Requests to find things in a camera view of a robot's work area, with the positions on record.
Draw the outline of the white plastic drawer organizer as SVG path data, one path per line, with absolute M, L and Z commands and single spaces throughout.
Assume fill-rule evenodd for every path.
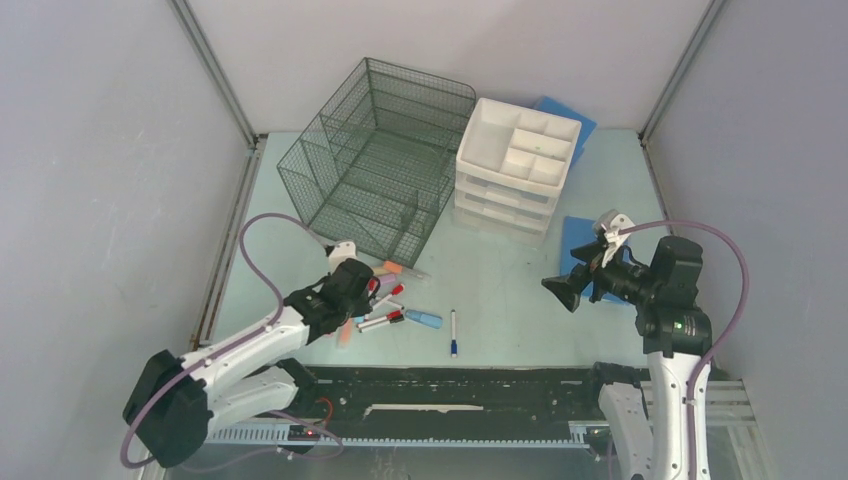
M 554 217 L 574 152 L 575 127 L 492 99 L 477 101 L 456 153 L 454 219 L 461 225 L 540 246 Z

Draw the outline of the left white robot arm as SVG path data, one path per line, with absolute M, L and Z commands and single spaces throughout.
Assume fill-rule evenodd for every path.
M 315 388 L 300 371 L 272 361 L 335 332 L 370 310 L 371 267 L 355 258 L 338 263 L 318 282 L 291 292 L 251 327 L 204 350 L 150 357 L 122 412 L 128 436 L 164 468 L 188 460 L 214 431 L 259 413 L 285 409 L 304 416 Z

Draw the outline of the light blue highlighter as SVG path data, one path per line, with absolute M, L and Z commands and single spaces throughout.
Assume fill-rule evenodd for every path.
M 406 320 L 432 329 L 440 329 L 443 325 L 443 319 L 441 316 L 419 310 L 407 309 L 404 311 L 404 317 Z

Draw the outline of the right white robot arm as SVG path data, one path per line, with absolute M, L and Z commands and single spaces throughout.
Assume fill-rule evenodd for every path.
M 541 284 L 573 312 L 586 288 L 595 303 L 606 294 L 636 309 L 650 375 L 650 402 L 638 372 L 597 362 L 581 392 L 585 411 L 606 418 L 624 479 L 708 479 L 704 402 L 710 368 L 700 362 L 712 346 L 709 318 L 696 305 L 701 247 L 666 236 L 650 264 L 628 262 L 627 246 L 603 264 L 600 241 L 578 247 L 578 264 Z

